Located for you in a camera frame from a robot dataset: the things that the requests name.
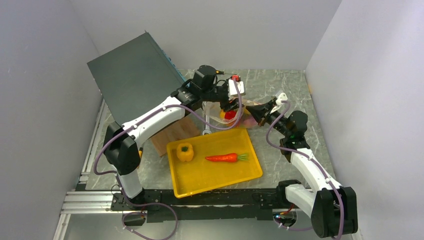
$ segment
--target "tray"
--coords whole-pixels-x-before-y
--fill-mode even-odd
[[[177,146],[190,143],[193,146],[192,161],[177,158]],[[255,150],[248,131],[234,128],[203,136],[173,141],[167,144],[169,166],[175,197],[183,198],[231,184],[249,181],[262,176]],[[236,153],[248,154],[247,161],[211,162],[207,156]]]

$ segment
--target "gray wall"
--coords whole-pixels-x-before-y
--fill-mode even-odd
[[[70,0],[100,54],[149,31],[182,69],[306,68],[341,0]]]
[[[1,1],[0,239],[51,239],[100,94],[96,48],[67,0]]]
[[[424,2],[343,1],[306,68],[363,238],[422,239]]]

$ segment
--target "gray marble countertop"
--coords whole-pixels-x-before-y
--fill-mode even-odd
[[[300,110],[308,115],[307,131],[305,137],[317,160],[334,177],[334,170],[330,162],[330,157],[324,142],[323,134],[318,122],[317,114],[312,103],[308,85],[304,73],[298,70],[277,70],[277,69],[220,69],[226,73],[239,74],[246,87],[244,99],[257,103],[268,102],[279,90],[283,90],[291,103],[291,109],[286,114],[288,116],[293,110]],[[189,79],[193,76],[194,70],[180,70],[181,74]],[[106,127],[114,122],[110,111],[106,107],[107,117],[104,121],[103,129],[100,132],[101,141],[98,143],[97,152],[103,146]],[[190,116],[197,127],[202,131],[204,125],[194,116]],[[256,152],[257,158],[262,167],[263,175],[250,181],[241,182],[227,186],[228,189],[243,188],[275,188],[279,181],[297,179],[305,182],[300,172],[286,161],[278,149],[267,144],[265,134],[268,126],[253,127],[248,129],[250,140]],[[279,144],[283,136],[272,131],[269,135],[271,142]],[[146,189],[172,189],[172,179],[168,157],[159,157],[151,141],[144,144],[143,156],[138,177],[141,184]],[[97,169],[100,172],[112,170],[110,164],[103,155],[98,163]],[[110,190],[116,184],[113,174],[102,176],[95,175],[91,170],[86,189],[87,190]]]

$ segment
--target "carrot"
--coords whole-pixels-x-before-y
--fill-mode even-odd
[[[229,153],[226,155],[207,156],[205,159],[211,162],[235,163],[237,160],[246,161],[248,154],[237,155],[236,153]]]

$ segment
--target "bell pepper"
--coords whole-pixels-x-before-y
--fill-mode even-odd
[[[188,142],[180,143],[176,147],[176,156],[182,162],[190,162],[194,155],[193,146]]]

